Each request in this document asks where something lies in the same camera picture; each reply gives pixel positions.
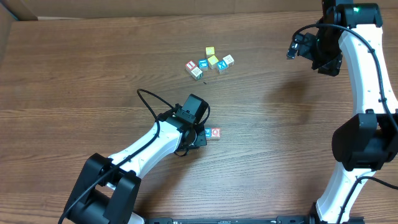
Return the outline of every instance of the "wood grain surface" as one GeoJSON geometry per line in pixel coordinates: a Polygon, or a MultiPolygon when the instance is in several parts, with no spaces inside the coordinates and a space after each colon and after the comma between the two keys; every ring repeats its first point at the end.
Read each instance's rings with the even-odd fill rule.
{"type": "MultiPolygon", "coordinates": [[[[398,10],[383,10],[383,46],[398,91],[398,10]]],[[[144,217],[265,218],[306,214],[335,160],[331,136],[350,119],[346,65],[328,77],[286,60],[293,32],[321,12],[15,22],[0,70],[0,223],[56,223],[95,152],[128,147],[153,125],[136,95],[211,105],[221,140],[169,155],[143,179],[144,217]],[[227,75],[195,81],[184,65],[215,46],[227,75]]],[[[147,97],[157,112],[167,106],[147,97]]],[[[398,185],[398,162],[379,177],[398,185]]],[[[369,182],[351,214],[398,223],[398,191],[369,182]]]]}
{"type": "MultiPolygon", "coordinates": [[[[321,0],[0,0],[22,20],[59,17],[189,16],[243,12],[317,11],[321,0]]],[[[397,0],[355,0],[397,9],[397,0]]]]}

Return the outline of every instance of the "toy block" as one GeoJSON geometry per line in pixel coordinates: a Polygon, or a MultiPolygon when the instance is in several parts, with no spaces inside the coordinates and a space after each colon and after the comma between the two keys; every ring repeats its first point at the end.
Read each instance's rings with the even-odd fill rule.
{"type": "Polygon", "coordinates": [[[225,61],[225,63],[227,64],[228,67],[231,67],[232,65],[235,64],[234,58],[232,58],[231,55],[227,55],[223,58],[223,60],[225,61]]]}
{"type": "Polygon", "coordinates": [[[211,128],[205,128],[206,139],[211,138],[211,128]]]}
{"type": "Polygon", "coordinates": [[[191,76],[195,79],[195,80],[199,80],[203,77],[203,72],[200,70],[200,68],[195,67],[192,69],[191,71],[191,76]]]}
{"type": "Polygon", "coordinates": [[[196,67],[197,65],[195,65],[195,62],[193,62],[192,60],[189,61],[186,65],[185,65],[185,69],[187,72],[189,72],[191,74],[191,71],[196,67]]]}
{"type": "Polygon", "coordinates": [[[220,140],[221,129],[220,128],[205,128],[206,140],[220,140]]]}
{"type": "Polygon", "coordinates": [[[215,54],[214,47],[207,47],[206,48],[206,58],[210,58],[215,54]]]}
{"type": "Polygon", "coordinates": [[[198,66],[200,70],[207,71],[208,70],[208,63],[206,59],[201,59],[198,61],[198,66]]]}
{"type": "Polygon", "coordinates": [[[211,56],[209,59],[207,59],[207,61],[209,61],[209,67],[211,69],[215,69],[216,68],[218,59],[217,59],[217,57],[215,55],[211,56]]]}
{"type": "Polygon", "coordinates": [[[212,128],[211,129],[211,139],[219,140],[221,138],[221,129],[212,128]]]}
{"type": "Polygon", "coordinates": [[[220,73],[220,74],[226,73],[226,69],[227,69],[227,68],[228,68],[228,66],[227,66],[227,64],[225,63],[224,60],[222,60],[222,61],[220,61],[220,62],[217,63],[217,70],[218,70],[218,73],[220,73]]]}

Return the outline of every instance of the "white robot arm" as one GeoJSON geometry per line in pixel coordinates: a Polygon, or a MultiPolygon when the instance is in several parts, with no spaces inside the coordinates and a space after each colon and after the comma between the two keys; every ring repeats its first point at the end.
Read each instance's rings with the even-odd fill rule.
{"type": "MultiPolygon", "coordinates": [[[[390,111],[395,111],[398,109],[398,101],[392,91],[384,61],[382,28],[376,27],[374,24],[366,24],[357,25],[357,28],[352,30],[364,37],[371,44],[372,48],[375,49],[381,66],[384,91],[388,99],[387,105],[390,111]]],[[[365,114],[367,110],[373,110],[376,114],[385,114],[383,105],[379,101],[380,89],[376,75],[376,66],[372,55],[368,53],[368,48],[358,38],[347,31],[342,33],[339,45],[347,62],[349,79],[353,91],[353,116],[356,114],[365,114]]],[[[373,176],[375,173],[375,170],[360,168],[347,171],[341,162],[337,162],[325,193],[318,199],[316,204],[320,220],[328,223],[336,223],[341,212],[341,206],[356,179],[364,175],[373,176]]],[[[340,221],[341,223],[349,220],[349,211],[365,182],[366,180],[362,180],[362,184],[359,184],[355,188],[354,194],[345,208],[340,221]]]]}
{"type": "Polygon", "coordinates": [[[372,177],[383,163],[394,158],[398,146],[396,121],[390,112],[396,113],[398,101],[384,61],[379,8],[377,4],[344,2],[347,4],[336,5],[323,0],[319,23],[303,27],[320,28],[318,34],[302,35],[299,32],[303,29],[298,30],[287,54],[288,59],[296,53],[310,59],[313,69],[331,76],[340,71],[341,52],[348,66],[353,117],[333,135],[332,150],[337,163],[324,194],[315,204],[318,221],[323,223],[349,221],[351,207],[367,181],[356,185],[357,179],[372,177]]]}
{"type": "Polygon", "coordinates": [[[147,134],[108,158],[94,154],[86,161],[58,223],[68,218],[79,224],[143,224],[132,212],[141,179],[166,155],[206,145],[208,116],[199,123],[206,110],[209,116],[208,103],[195,95],[158,117],[150,109],[157,121],[147,134]],[[97,184],[113,189],[112,197],[96,190],[97,184]]]}

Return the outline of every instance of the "cardboard wall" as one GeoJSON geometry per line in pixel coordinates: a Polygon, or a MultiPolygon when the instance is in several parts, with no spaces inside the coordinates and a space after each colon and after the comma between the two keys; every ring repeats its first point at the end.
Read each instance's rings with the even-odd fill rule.
{"type": "MultiPolygon", "coordinates": [[[[321,0],[0,0],[17,16],[100,18],[321,10],[321,0]]],[[[398,8],[398,0],[376,2],[398,8]]]]}
{"type": "Polygon", "coordinates": [[[16,20],[10,15],[7,9],[0,4],[0,64],[6,51],[11,24],[14,21],[16,20]]]}

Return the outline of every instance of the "black cable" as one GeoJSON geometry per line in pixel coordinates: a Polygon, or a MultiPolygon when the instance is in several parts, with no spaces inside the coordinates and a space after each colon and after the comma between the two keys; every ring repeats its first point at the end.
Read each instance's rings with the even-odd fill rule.
{"type": "Polygon", "coordinates": [[[141,94],[139,94],[140,91],[143,91],[144,93],[148,93],[148,94],[150,94],[150,95],[156,97],[156,98],[159,99],[161,102],[165,103],[167,106],[169,106],[170,108],[174,109],[174,107],[173,107],[169,102],[163,100],[160,96],[156,95],[155,93],[151,93],[151,92],[148,91],[148,90],[138,89],[138,90],[137,90],[137,93],[138,93],[139,98],[142,100],[142,102],[145,103],[145,100],[142,98],[141,94]]]}
{"type": "Polygon", "coordinates": [[[174,151],[174,155],[179,156],[179,157],[187,156],[188,153],[189,153],[189,149],[186,149],[185,152],[184,152],[184,154],[182,154],[182,155],[178,154],[177,151],[174,151]]]}
{"type": "Polygon", "coordinates": [[[357,186],[359,183],[361,183],[361,180],[363,180],[363,179],[373,180],[373,181],[376,181],[377,183],[382,184],[382,185],[384,185],[384,186],[386,186],[386,187],[389,187],[389,188],[394,189],[394,190],[398,190],[398,186],[389,184],[389,183],[387,183],[387,182],[385,182],[385,181],[382,181],[382,180],[380,180],[380,179],[377,179],[377,178],[375,178],[375,177],[367,177],[367,176],[364,176],[364,177],[360,177],[360,178],[356,179],[354,185],[352,186],[351,190],[349,191],[349,193],[348,193],[348,195],[347,195],[347,197],[346,197],[346,200],[344,201],[343,206],[341,207],[341,212],[340,212],[340,214],[338,215],[337,223],[340,223],[341,218],[343,217],[343,214],[344,214],[345,209],[346,209],[346,207],[347,207],[347,204],[348,204],[348,202],[349,202],[349,199],[350,199],[351,196],[353,195],[356,186],[357,186]]]}
{"type": "Polygon", "coordinates": [[[72,210],[72,208],[88,193],[90,192],[93,188],[95,188],[97,186],[97,184],[99,184],[101,181],[103,181],[105,178],[107,178],[107,176],[113,174],[119,167],[121,167],[123,164],[125,164],[127,161],[129,161],[130,159],[132,159],[134,156],[136,156],[137,154],[139,154],[140,152],[142,152],[146,147],[148,147],[150,144],[152,144],[155,139],[159,136],[160,133],[160,123],[159,120],[157,119],[157,116],[154,112],[154,110],[152,110],[152,108],[148,105],[148,103],[144,100],[144,98],[141,96],[140,91],[143,91],[144,93],[148,93],[156,98],[158,98],[160,101],[162,101],[163,103],[167,104],[169,107],[173,108],[173,106],[166,102],[165,100],[163,100],[161,97],[157,96],[154,93],[151,93],[147,90],[143,90],[143,89],[138,89],[137,90],[137,94],[139,96],[139,98],[142,100],[142,102],[145,104],[145,106],[148,108],[148,110],[150,111],[150,113],[153,115],[153,117],[155,118],[155,122],[157,125],[157,130],[156,130],[156,134],[154,135],[154,137],[149,140],[145,145],[143,145],[141,148],[139,148],[136,152],[132,153],[131,155],[127,156],[125,159],[123,159],[121,162],[119,162],[118,164],[116,164],[115,166],[113,166],[110,170],[108,170],[105,174],[103,174],[101,177],[99,177],[89,188],[87,188],[70,206],[69,208],[62,213],[58,224],[62,224],[63,220],[65,219],[65,217],[69,214],[69,212],[72,210]]]}
{"type": "Polygon", "coordinates": [[[386,96],[384,94],[384,86],[383,86],[383,79],[382,79],[382,76],[381,76],[380,63],[379,63],[379,59],[377,58],[376,51],[372,48],[372,46],[361,35],[359,35],[357,32],[355,32],[355,31],[353,31],[353,30],[351,30],[351,29],[349,29],[347,27],[343,27],[343,26],[339,26],[339,25],[335,25],[335,24],[311,24],[311,25],[307,25],[305,27],[302,27],[302,28],[300,28],[299,30],[297,30],[293,34],[293,37],[292,37],[293,42],[296,43],[296,44],[302,44],[301,42],[297,42],[296,41],[295,36],[297,34],[299,34],[301,31],[303,31],[305,29],[308,29],[308,28],[312,28],[312,27],[317,27],[317,28],[320,28],[320,27],[331,27],[331,28],[334,28],[334,29],[347,31],[350,34],[353,34],[356,38],[358,38],[369,49],[369,53],[372,54],[373,59],[374,59],[374,63],[376,64],[377,79],[379,80],[379,89],[380,89],[380,96],[381,96],[381,99],[379,101],[382,103],[383,108],[386,111],[386,114],[387,114],[390,122],[392,123],[395,131],[398,132],[398,125],[397,125],[396,121],[394,120],[394,118],[392,117],[392,114],[391,114],[391,112],[390,112],[390,110],[389,110],[389,108],[387,106],[387,103],[386,103],[387,98],[386,98],[386,96]]]}

